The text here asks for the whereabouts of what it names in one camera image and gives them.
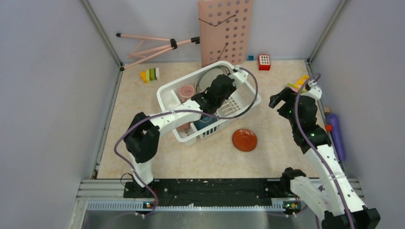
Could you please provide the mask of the pink mug white inside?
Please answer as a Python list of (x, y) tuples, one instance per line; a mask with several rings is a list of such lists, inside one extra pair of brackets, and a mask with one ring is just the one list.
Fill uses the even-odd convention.
[(177, 127), (176, 130), (179, 132), (185, 132), (185, 131), (188, 131), (190, 129), (190, 127), (191, 127), (191, 123), (185, 123), (185, 124)]

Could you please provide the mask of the white plate green rim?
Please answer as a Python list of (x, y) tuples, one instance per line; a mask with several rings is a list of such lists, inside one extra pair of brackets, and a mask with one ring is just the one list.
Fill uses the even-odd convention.
[(201, 93), (210, 87), (212, 81), (216, 79), (217, 76), (225, 74), (228, 75), (230, 69), (225, 65), (218, 65), (204, 71), (197, 79), (195, 84), (195, 89), (197, 93)]

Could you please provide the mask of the orange saucer plate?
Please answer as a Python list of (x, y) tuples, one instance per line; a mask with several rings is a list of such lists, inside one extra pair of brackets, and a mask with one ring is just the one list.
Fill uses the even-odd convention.
[(249, 129), (238, 129), (232, 135), (233, 146), (243, 152), (253, 151), (258, 143), (256, 134)]

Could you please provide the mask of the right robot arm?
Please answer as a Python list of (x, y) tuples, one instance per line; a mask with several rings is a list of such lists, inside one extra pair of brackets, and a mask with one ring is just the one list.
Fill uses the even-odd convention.
[(323, 229), (374, 229), (381, 220), (379, 212), (367, 207), (356, 194), (335, 156), (331, 139), (317, 124), (316, 100), (320, 95), (317, 87), (304, 95), (286, 87), (270, 96), (271, 108), (284, 102), (278, 113), (289, 120), (294, 142), (317, 171), (322, 186), (319, 190), (304, 172), (289, 167), (282, 173), (280, 191), (287, 197), (300, 197)]

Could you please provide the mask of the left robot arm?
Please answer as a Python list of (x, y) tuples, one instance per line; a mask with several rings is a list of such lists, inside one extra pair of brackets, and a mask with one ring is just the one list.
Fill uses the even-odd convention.
[(123, 141), (132, 158), (135, 191), (141, 197), (148, 197), (153, 192), (151, 160), (157, 153), (160, 138), (183, 124), (214, 116), (238, 85), (240, 83), (234, 74), (221, 74), (205, 91), (194, 95), (171, 111), (154, 115), (141, 112), (135, 115)]

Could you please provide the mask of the white plastic dish rack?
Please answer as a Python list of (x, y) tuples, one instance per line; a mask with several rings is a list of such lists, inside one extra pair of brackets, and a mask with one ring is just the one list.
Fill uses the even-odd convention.
[[(168, 111), (181, 105), (182, 102), (179, 100), (179, 89), (186, 84), (190, 84), (195, 88), (198, 77), (204, 71), (218, 65), (225, 65), (230, 71), (234, 69), (234, 66), (229, 62), (219, 61), (161, 86), (157, 91), (157, 99), (161, 110)], [(256, 89), (246, 81), (230, 95), (229, 99), (224, 101), (223, 105), (218, 108), (214, 115), (219, 117), (232, 117), (242, 113), (252, 101), (254, 101), (254, 106), (260, 104), (261, 96), (255, 96), (255, 93)], [(230, 122), (231, 120), (218, 119), (217, 122), (201, 130), (197, 130), (194, 123), (191, 123), (191, 127), (188, 131), (179, 132), (175, 129), (173, 130), (173, 133), (179, 142), (186, 146), (190, 146), (196, 143), (198, 138), (204, 139), (208, 136), (217, 134), (217, 132), (224, 129)]]

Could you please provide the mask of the dark bowl beige inside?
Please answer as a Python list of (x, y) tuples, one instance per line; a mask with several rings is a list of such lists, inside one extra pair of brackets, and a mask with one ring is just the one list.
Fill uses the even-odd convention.
[(207, 116), (201, 120), (195, 121), (194, 126), (196, 127), (197, 130), (201, 130), (217, 121), (218, 121), (217, 118)]

